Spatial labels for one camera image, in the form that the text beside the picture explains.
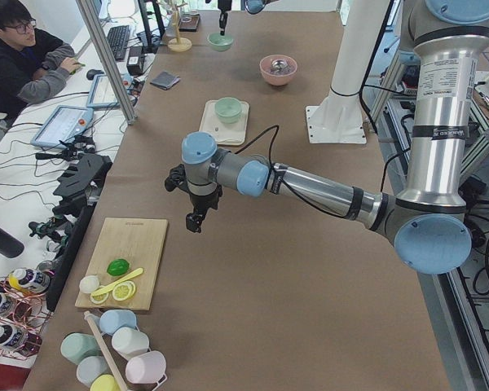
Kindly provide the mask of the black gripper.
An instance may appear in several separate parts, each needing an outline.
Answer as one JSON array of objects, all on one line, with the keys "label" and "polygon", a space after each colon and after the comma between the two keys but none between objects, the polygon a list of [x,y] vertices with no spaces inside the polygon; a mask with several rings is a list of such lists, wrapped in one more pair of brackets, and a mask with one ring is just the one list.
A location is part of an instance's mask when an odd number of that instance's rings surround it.
[{"label": "black gripper", "polygon": [[218,0],[217,7],[220,10],[218,20],[220,35],[224,36],[226,33],[228,12],[231,10],[231,0]]},{"label": "black gripper", "polygon": [[217,210],[218,202],[222,196],[222,188],[216,187],[214,191],[208,195],[197,195],[190,192],[190,201],[193,206],[193,213],[188,213],[186,220],[186,228],[193,233],[201,233],[202,222],[204,216],[210,209]]}]

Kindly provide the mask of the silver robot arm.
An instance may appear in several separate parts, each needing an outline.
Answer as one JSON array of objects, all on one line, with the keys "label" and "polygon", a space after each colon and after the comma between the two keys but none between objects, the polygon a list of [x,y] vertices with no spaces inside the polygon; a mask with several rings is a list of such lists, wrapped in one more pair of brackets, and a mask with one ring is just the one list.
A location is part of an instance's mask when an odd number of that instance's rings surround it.
[{"label": "silver robot arm", "polygon": [[[256,15],[260,13],[268,4],[273,3],[275,0],[244,0],[241,2],[244,9],[250,15]],[[225,35],[227,27],[228,12],[231,10],[232,0],[217,0],[217,7],[220,11],[219,15],[219,33],[221,36]]]},{"label": "silver robot arm", "polygon": [[187,229],[200,232],[224,187],[257,197],[290,194],[328,215],[362,222],[386,237],[401,261],[427,275],[461,266],[471,253],[460,197],[461,164],[469,136],[475,67],[489,46],[489,1],[414,1],[401,38],[419,57],[419,76],[407,181],[397,195],[372,194],[217,146],[207,133],[182,142],[182,179],[193,210]]}]

